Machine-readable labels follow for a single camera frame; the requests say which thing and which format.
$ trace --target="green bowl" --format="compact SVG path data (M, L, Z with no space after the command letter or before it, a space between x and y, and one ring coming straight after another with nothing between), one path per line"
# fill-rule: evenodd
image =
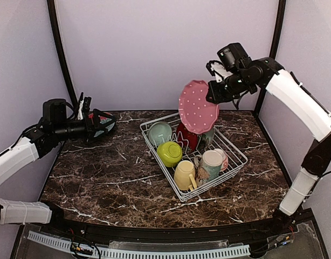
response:
M148 139L153 146L158 147L171 139L172 130L166 122L156 122L149 129Z
M159 145L157 155L166 167L174 167L181 161L182 149L178 143L168 141Z

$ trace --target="marble table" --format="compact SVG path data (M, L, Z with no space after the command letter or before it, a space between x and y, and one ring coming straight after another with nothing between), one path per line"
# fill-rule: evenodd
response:
M97 142L68 141L42 200L70 220L144 228L212 227L266 219L288 184L251 112L221 111L216 126L249 159L232 179L180 202L139 125L175 111L114 112L115 130Z

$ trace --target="plate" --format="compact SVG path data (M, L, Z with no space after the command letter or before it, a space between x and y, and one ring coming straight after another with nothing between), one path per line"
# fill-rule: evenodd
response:
M219 115L219 106L206 100L209 86L203 80L193 80L180 95L178 111L188 131L202 134L212 129Z

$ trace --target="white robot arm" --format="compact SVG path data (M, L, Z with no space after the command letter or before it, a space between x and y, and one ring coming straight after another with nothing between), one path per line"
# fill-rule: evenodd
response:
M331 161L331 113L274 59L252 61L239 43L229 44L217 54L221 62L213 60L206 65L211 75L216 77L209 82L207 101L215 104L232 101L238 108L239 101L235 104L234 100L240 100L248 92L255 93L256 86L259 86L293 111L314 137L299 174L273 215L278 228L287 228L293 214L309 196Z
M43 104L43 117L38 125L26 129L15 144L0 154L0 185L24 166L42 158L67 139L90 141L112 129L116 122L111 114L93 110L89 117L91 98L81 95L74 110L64 99L52 99ZM67 118L66 107L73 109ZM0 198L0 225L9 223L49 223L62 217L63 211L51 202L8 201Z

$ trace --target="mug handle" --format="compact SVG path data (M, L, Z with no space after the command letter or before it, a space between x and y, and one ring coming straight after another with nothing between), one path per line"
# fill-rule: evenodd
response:
M194 157L194 164L196 167L199 167L199 158L202 158L203 156L202 155L196 155Z
M189 175L189 179L191 179L192 185L194 189L198 188L196 180L194 179L194 176L192 174Z

